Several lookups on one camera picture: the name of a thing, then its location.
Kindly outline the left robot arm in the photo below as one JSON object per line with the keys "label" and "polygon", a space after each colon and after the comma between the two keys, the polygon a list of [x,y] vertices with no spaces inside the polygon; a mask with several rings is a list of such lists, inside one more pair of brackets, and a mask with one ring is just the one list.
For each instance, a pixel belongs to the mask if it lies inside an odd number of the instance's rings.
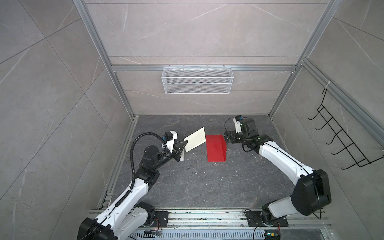
{"label": "left robot arm", "polygon": [[173,151],[167,146],[160,151],[156,146],[144,150],[140,167],[126,190],[96,218],[86,218],[80,225],[78,240],[125,240],[139,227],[151,226],[155,208],[141,201],[158,180],[158,169],[174,159],[184,157],[188,141],[175,141]]}

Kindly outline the red envelope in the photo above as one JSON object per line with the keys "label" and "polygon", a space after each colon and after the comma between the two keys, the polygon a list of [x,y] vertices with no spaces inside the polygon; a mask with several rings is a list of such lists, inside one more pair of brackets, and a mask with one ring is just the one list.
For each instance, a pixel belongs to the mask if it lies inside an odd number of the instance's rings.
{"label": "red envelope", "polygon": [[225,162],[227,143],[222,135],[206,135],[208,162]]}

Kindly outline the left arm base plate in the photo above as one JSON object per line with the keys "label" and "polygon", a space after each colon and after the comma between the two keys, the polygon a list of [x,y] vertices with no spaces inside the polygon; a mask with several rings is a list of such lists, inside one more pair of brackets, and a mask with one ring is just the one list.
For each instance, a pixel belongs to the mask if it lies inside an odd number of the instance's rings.
{"label": "left arm base plate", "polygon": [[155,211],[149,213],[147,227],[150,228],[166,228],[169,222],[169,214],[167,211]]}

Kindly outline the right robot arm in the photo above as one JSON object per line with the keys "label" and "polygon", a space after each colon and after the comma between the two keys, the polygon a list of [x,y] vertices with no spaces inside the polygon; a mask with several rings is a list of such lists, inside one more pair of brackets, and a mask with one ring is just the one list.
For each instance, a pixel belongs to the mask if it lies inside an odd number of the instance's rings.
{"label": "right robot arm", "polygon": [[258,135],[249,138],[236,131],[226,131],[224,138],[227,143],[247,146],[269,160],[295,185],[289,197],[263,206],[261,218],[265,225],[271,226],[278,219],[288,215],[309,216],[332,202],[328,174],[321,169],[314,170],[296,160],[269,136]]}

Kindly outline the beige letter paper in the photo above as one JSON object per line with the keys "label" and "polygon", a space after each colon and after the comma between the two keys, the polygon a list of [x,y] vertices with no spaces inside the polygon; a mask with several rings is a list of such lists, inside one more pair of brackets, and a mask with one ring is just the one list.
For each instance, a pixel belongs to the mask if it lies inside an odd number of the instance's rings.
{"label": "beige letter paper", "polygon": [[203,143],[206,142],[205,128],[201,128],[196,132],[194,132],[193,134],[187,136],[186,138],[184,138],[184,141],[188,142],[185,146],[186,152],[189,152],[194,148],[202,145]]}

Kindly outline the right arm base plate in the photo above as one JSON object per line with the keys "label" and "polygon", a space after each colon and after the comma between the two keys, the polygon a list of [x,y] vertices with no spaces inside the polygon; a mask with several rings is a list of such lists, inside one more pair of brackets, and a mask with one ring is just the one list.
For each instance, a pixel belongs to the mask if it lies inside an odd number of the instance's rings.
{"label": "right arm base plate", "polygon": [[266,226],[266,227],[288,227],[286,217],[275,218],[266,211],[244,211],[249,227]]}

